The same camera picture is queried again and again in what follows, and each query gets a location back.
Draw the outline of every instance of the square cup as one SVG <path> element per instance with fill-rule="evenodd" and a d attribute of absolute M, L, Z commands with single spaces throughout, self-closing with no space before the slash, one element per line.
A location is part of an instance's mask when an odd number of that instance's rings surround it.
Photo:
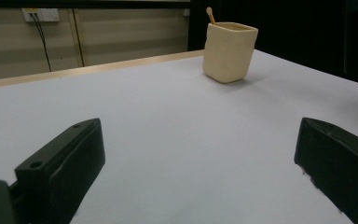
<path fill-rule="evenodd" d="M 256 28 L 235 22 L 209 23 L 202 66 L 204 74 L 220 83 L 245 78 L 257 34 Z"/>

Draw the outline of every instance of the cream ceramic cup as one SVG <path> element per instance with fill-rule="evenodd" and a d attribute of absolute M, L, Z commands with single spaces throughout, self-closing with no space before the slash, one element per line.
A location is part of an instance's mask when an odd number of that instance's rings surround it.
<path fill-rule="evenodd" d="M 221 83 L 246 77 L 258 30 L 235 22 L 208 24 L 203 72 Z"/>

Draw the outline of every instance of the table surface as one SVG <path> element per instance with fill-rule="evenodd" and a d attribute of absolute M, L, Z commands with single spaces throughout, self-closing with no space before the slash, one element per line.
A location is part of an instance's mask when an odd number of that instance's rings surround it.
<path fill-rule="evenodd" d="M 294 155 L 304 117 L 358 135 L 358 83 L 255 50 L 223 85 L 201 55 L 0 80 L 0 179 L 100 118 L 106 165 L 72 223 L 351 223 Z"/>

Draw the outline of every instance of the wall outlet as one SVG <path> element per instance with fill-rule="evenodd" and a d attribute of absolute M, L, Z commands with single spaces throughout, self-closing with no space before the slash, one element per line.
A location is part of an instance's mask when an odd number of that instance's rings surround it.
<path fill-rule="evenodd" d="M 25 21 L 34 22 L 31 14 L 37 16 L 39 21 L 59 21 L 57 8 L 23 8 L 22 14 L 24 14 Z"/>

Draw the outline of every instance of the wall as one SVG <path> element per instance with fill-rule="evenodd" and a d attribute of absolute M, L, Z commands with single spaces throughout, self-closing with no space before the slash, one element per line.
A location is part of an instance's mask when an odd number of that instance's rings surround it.
<path fill-rule="evenodd" d="M 59 22 L 42 24 L 51 69 L 186 51 L 188 18 L 183 13 L 182 9 L 59 9 Z M 48 63 L 36 26 L 25 22 L 21 9 L 0 9 L 0 78 L 45 72 Z"/>

